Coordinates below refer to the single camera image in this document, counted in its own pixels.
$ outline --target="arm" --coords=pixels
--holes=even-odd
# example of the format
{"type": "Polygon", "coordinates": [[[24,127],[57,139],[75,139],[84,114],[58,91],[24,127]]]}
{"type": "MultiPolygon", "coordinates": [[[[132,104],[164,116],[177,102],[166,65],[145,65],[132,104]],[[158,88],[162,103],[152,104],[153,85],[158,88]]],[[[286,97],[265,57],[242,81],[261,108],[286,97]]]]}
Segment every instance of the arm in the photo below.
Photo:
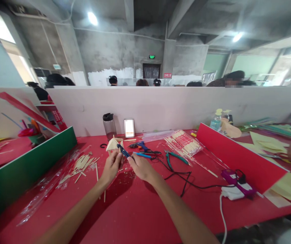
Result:
{"type": "Polygon", "coordinates": [[[168,186],[145,158],[133,155],[127,160],[135,174],[150,183],[165,205],[184,244],[218,244],[219,241],[184,201],[168,186]]]}
{"type": "Polygon", "coordinates": [[[122,154],[114,151],[106,160],[104,171],[95,186],[36,243],[69,243],[74,233],[118,172],[122,154]]]}

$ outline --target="green wall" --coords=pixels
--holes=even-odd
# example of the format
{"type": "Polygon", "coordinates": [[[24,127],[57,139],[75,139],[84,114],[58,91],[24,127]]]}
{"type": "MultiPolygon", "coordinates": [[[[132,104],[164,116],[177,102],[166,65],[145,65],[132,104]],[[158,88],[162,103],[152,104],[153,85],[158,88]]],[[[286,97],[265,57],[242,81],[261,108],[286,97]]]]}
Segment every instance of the green wall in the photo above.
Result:
{"type": "Polygon", "coordinates": [[[255,74],[268,74],[276,57],[239,55],[234,63],[232,71],[242,70],[245,77],[255,74]]]}
{"type": "Polygon", "coordinates": [[[207,54],[203,74],[216,71],[215,79],[221,78],[227,59],[227,54],[207,54]]]}

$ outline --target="glue gun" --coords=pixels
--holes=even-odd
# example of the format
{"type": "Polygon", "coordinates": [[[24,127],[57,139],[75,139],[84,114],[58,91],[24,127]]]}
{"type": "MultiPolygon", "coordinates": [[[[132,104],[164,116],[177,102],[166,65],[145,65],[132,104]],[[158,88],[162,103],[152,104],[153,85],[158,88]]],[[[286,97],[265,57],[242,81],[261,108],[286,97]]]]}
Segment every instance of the glue gun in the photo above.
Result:
{"type": "Polygon", "coordinates": [[[236,172],[231,169],[225,169],[222,171],[221,176],[229,183],[237,185],[237,188],[248,198],[253,197],[257,192],[256,189],[252,188],[248,183],[246,183],[245,177],[239,177],[237,180],[236,172]]]}
{"type": "Polygon", "coordinates": [[[145,152],[147,152],[147,151],[149,150],[149,149],[145,146],[144,141],[141,141],[141,142],[137,142],[137,143],[131,144],[131,145],[129,145],[129,148],[137,148],[138,146],[142,147],[143,150],[144,150],[145,152]]]}

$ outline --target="green divider panel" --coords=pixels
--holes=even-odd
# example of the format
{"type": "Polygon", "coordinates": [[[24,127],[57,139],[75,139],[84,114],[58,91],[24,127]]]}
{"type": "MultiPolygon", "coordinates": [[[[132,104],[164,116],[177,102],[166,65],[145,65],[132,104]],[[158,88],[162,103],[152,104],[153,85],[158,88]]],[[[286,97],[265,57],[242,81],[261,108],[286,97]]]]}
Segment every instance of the green divider panel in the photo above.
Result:
{"type": "Polygon", "coordinates": [[[0,168],[0,214],[76,144],[70,127],[0,168]]]}

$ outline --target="smartphone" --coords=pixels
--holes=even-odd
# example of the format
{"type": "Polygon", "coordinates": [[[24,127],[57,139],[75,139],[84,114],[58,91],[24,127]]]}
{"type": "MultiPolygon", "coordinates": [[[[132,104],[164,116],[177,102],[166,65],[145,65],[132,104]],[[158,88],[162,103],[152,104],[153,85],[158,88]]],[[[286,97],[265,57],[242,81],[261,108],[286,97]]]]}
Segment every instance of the smartphone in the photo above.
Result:
{"type": "Polygon", "coordinates": [[[124,119],[125,137],[134,137],[134,119],[124,119]]]}

